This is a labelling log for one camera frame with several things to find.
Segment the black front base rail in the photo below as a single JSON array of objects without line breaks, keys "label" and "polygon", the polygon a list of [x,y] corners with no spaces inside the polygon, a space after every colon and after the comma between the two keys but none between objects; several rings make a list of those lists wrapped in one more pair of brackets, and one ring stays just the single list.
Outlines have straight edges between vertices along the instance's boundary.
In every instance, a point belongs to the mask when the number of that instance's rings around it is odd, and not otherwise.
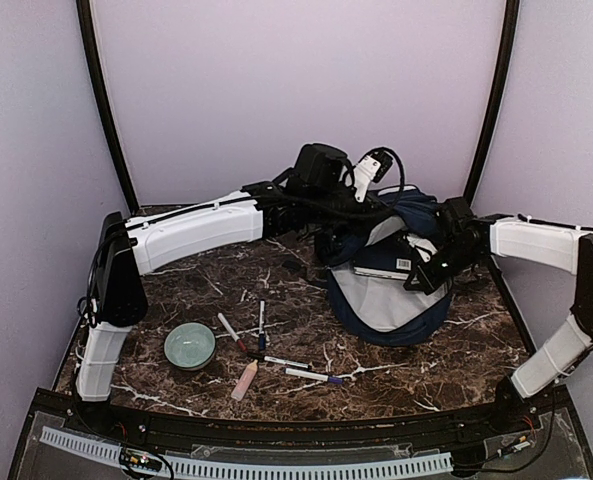
[{"label": "black front base rail", "polygon": [[551,396],[532,403],[494,403],[438,413],[338,422],[260,422],[199,418],[122,407],[84,406],[72,396],[37,389],[30,411],[53,414],[78,432],[107,436],[155,451],[187,450],[200,443],[238,447],[376,446],[407,442],[415,447],[478,445],[497,434],[540,432]]}]

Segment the red capped white marker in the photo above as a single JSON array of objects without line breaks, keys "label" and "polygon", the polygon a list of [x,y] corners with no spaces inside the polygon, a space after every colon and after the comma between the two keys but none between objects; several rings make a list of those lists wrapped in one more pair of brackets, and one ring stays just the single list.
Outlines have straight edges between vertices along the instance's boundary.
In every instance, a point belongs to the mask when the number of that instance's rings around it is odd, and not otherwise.
[{"label": "red capped white marker", "polygon": [[238,346],[238,348],[242,352],[246,353],[247,352],[247,347],[245,346],[244,342],[240,339],[240,337],[236,333],[236,331],[233,329],[233,327],[231,326],[231,324],[229,323],[229,321],[227,320],[227,318],[225,317],[225,315],[222,314],[222,313],[218,313],[217,314],[217,318],[220,321],[220,323],[222,324],[222,326],[225,328],[225,330],[227,331],[228,335],[236,343],[236,345]]}]

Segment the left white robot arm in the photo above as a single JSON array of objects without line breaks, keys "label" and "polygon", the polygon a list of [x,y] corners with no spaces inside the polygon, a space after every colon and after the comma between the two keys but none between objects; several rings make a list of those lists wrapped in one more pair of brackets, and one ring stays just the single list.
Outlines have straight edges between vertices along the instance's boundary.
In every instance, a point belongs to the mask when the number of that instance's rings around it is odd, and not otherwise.
[{"label": "left white robot arm", "polygon": [[127,334],[147,313],[143,275],[208,250],[308,226],[373,226],[394,212],[393,203],[368,191],[391,167],[405,173],[388,147],[373,148],[352,163],[336,147],[309,143],[295,164],[272,180],[168,213],[108,215],[80,302],[79,315],[90,332],[72,388],[82,400],[79,421],[96,436],[117,427],[116,412],[103,402]]}]

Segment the blue capped white marker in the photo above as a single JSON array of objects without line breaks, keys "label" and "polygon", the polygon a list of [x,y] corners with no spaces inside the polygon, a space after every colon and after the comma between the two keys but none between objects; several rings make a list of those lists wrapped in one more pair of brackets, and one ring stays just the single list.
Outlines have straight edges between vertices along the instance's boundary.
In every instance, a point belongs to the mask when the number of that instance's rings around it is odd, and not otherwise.
[{"label": "blue capped white marker", "polygon": [[266,333],[265,333],[265,312],[266,302],[264,299],[259,301],[259,316],[258,316],[258,350],[266,350]]}]

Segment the dark blue hardcover book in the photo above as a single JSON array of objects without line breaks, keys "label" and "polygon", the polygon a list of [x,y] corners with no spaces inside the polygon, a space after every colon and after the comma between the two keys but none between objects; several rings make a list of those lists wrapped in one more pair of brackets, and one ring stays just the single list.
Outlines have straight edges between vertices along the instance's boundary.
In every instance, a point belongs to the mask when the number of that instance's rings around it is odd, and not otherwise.
[{"label": "dark blue hardcover book", "polygon": [[351,265],[359,275],[405,280],[420,258],[417,246],[422,241],[415,235],[397,232],[360,249]]}]

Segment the small green circuit board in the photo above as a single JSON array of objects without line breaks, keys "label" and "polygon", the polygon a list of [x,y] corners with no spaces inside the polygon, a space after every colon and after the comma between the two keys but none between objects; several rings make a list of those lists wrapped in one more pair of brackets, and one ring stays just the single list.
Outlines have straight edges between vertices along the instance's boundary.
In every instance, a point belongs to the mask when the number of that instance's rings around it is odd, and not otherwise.
[{"label": "small green circuit board", "polygon": [[119,453],[119,464],[133,471],[160,472],[164,464],[157,457],[147,452],[123,448]]}]

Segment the left black frame post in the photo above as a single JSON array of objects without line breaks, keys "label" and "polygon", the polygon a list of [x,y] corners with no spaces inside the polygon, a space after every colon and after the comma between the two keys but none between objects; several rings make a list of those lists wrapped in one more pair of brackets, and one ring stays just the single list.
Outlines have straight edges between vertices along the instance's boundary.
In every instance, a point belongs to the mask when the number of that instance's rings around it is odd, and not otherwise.
[{"label": "left black frame post", "polygon": [[128,211],[135,213],[140,209],[140,204],[128,172],[127,162],[120,144],[118,130],[110,105],[103,67],[101,65],[98,37],[94,27],[92,2],[89,0],[77,0],[75,4],[88,74],[105,141]]}]

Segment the purple capped white marker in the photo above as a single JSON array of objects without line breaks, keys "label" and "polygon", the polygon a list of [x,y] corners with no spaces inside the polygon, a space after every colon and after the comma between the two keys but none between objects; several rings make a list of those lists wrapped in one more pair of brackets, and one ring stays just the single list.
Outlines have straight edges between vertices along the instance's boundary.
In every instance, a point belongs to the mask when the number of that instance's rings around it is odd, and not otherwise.
[{"label": "purple capped white marker", "polygon": [[294,368],[286,368],[285,373],[290,376],[304,378],[308,380],[314,380],[319,382],[326,382],[341,385],[343,383],[343,379],[327,374],[319,374],[309,370],[302,370],[302,369],[294,369]]}]

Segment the navy blue student backpack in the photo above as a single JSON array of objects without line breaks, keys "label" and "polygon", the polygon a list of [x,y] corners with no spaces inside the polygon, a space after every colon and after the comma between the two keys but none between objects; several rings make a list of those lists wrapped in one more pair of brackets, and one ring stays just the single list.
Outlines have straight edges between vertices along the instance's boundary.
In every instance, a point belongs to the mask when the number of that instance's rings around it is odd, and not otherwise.
[{"label": "navy blue student backpack", "polygon": [[[390,202],[397,187],[373,190]],[[380,346],[399,347],[426,341],[447,319],[453,279],[430,295],[408,291],[405,280],[359,275],[351,265],[363,247],[406,232],[422,238],[434,251],[442,239],[435,213],[437,199],[415,185],[404,187],[395,213],[365,228],[338,225],[314,236],[315,255],[327,269],[327,293],[332,312],[353,335]]]}]

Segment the right black frame post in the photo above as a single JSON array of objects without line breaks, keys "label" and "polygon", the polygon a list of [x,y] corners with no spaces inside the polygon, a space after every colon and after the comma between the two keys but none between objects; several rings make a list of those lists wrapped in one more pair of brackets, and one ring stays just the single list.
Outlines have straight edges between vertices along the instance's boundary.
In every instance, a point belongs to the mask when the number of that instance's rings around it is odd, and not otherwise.
[{"label": "right black frame post", "polygon": [[487,106],[472,164],[463,191],[463,196],[469,205],[473,204],[478,187],[480,186],[500,114],[505,86],[510,70],[519,12],[519,0],[507,0],[505,2],[499,47]]}]

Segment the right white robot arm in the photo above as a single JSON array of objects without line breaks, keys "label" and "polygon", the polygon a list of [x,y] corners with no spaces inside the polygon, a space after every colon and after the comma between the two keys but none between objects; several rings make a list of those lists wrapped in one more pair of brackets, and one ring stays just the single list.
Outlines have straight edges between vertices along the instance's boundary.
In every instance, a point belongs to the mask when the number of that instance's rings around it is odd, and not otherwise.
[{"label": "right white robot arm", "polygon": [[576,279],[574,301],[562,325],[529,359],[496,387],[486,424],[510,432],[533,398],[552,394],[593,352],[593,228],[533,220],[523,215],[474,215],[445,206],[437,214],[443,242],[429,260],[415,255],[406,289],[435,292],[449,278],[491,256],[517,258],[566,271]]}]

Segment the pink pencil-shaped eraser tube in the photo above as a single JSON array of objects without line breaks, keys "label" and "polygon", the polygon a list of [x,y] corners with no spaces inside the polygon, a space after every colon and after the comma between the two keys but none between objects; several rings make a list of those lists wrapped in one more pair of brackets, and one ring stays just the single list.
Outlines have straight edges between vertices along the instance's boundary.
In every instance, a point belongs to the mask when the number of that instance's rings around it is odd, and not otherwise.
[{"label": "pink pencil-shaped eraser tube", "polygon": [[237,381],[236,386],[232,390],[230,397],[236,401],[241,401],[244,398],[244,396],[246,395],[257,372],[258,372],[258,361],[253,360],[251,363],[249,363],[246,366],[245,370],[243,371],[242,375],[240,376],[239,380]]}]

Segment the black frame post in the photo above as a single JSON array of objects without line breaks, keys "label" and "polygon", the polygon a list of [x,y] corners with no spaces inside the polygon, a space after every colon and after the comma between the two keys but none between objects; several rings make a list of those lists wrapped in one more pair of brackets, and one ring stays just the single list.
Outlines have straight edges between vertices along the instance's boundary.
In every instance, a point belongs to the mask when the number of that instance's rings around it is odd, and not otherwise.
[{"label": "black frame post", "polygon": [[463,191],[463,196],[469,205],[473,204],[478,187],[480,186],[500,114],[505,86],[510,70],[519,12],[519,0],[507,0],[505,2],[499,47],[487,106],[472,164]]},{"label": "black frame post", "polygon": [[88,74],[105,141],[128,211],[135,213],[140,209],[140,204],[128,172],[127,162],[120,144],[118,130],[110,105],[103,67],[101,65],[98,37],[94,27],[92,2],[89,0],[77,0],[75,4]]}]

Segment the black capped white marker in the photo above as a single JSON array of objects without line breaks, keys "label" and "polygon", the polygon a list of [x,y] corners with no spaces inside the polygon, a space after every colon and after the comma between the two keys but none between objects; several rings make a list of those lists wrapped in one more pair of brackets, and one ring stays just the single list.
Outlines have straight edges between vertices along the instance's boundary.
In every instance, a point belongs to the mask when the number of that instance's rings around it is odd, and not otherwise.
[{"label": "black capped white marker", "polygon": [[273,357],[273,356],[269,356],[269,355],[264,355],[264,354],[258,353],[258,352],[248,351],[247,357],[258,360],[258,361],[262,361],[262,362],[269,362],[269,363],[274,363],[274,364],[278,364],[278,365],[283,365],[285,367],[302,369],[302,370],[306,370],[306,371],[312,370],[312,366],[307,363],[277,358],[277,357]]}]

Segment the near celadon green bowl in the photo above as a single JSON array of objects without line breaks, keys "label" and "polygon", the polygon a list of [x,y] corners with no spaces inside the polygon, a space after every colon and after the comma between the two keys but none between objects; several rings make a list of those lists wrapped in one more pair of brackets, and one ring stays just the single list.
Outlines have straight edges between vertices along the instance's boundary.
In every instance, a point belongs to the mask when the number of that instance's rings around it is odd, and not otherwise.
[{"label": "near celadon green bowl", "polygon": [[214,357],[216,338],[201,323],[185,323],[174,328],[166,337],[164,354],[175,367],[196,371],[204,368]]}]

